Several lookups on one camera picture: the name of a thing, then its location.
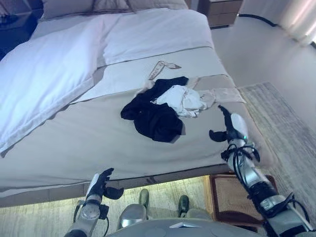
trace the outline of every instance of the cushion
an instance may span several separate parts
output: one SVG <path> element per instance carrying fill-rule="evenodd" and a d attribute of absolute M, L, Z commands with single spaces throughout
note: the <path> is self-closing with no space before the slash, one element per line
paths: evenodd
<path fill-rule="evenodd" d="M 93 11 L 116 13 L 130 11 L 130 9 L 125 0 L 95 0 Z"/>
<path fill-rule="evenodd" d="M 54 17 L 89 13 L 93 10 L 94 0 L 42 0 L 44 5 L 44 19 Z"/>
<path fill-rule="evenodd" d="M 134 11 L 150 8 L 188 9 L 184 0 L 127 0 Z"/>
<path fill-rule="evenodd" d="M 188 9 L 184 0 L 96 0 L 95 12 L 127 12 L 151 8 Z"/>

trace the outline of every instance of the wooden nightstand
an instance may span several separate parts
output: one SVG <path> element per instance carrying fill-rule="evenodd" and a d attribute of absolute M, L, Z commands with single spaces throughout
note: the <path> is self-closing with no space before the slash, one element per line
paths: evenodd
<path fill-rule="evenodd" d="M 242 0 L 199 0 L 198 12 L 207 16 L 210 27 L 229 26 L 235 22 Z"/>
<path fill-rule="evenodd" d="M 31 13 L 18 17 L 17 21 L 0 26 L 0 60 L 16 46 L 28 41 L 36 28 L 37 19 Z"/>

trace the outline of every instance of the wooden stool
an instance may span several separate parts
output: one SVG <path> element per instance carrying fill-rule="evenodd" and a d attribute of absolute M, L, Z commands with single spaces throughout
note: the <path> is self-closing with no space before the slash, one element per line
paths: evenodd
<path fill-rule="evenodd" d="M 276 188 L 274 178 L 270 175 L 267 178 Z M 214 221 L 249 227 L 254 231 L 262 225 L 263 217 L 247 198 L 248 193 L 235 175 L 204 176 L 203 183 L 206 210 Z"/>

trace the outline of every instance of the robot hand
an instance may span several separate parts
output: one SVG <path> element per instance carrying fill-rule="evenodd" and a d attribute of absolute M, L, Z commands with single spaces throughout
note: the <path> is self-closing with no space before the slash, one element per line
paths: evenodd
<path fill-rule="evenodd" d="M 86 194 L 86 200 L 78 202 L 74 214 L 74 223 L 65 237 L 90 237 L 98 219 L 107 219 L 109 207 L 101 205 L 102 196 L 119 199 L 124 192 L 124 189 L 106 187 L 106 181 L 109 181 L 109 176 L 113 170 L 113 168 L 107 169 L 100 175 L 94 175 Z M 82 209 L 76 219 L 81 205 Z"/>

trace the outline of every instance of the white wall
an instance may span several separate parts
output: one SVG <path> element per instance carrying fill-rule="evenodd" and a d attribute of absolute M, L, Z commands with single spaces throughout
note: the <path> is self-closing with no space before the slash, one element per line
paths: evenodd
<path fill-rule="evenodd" d="M 243 0 L 240 14 L 264 17 L 278 24 L 290 0 Z"/>

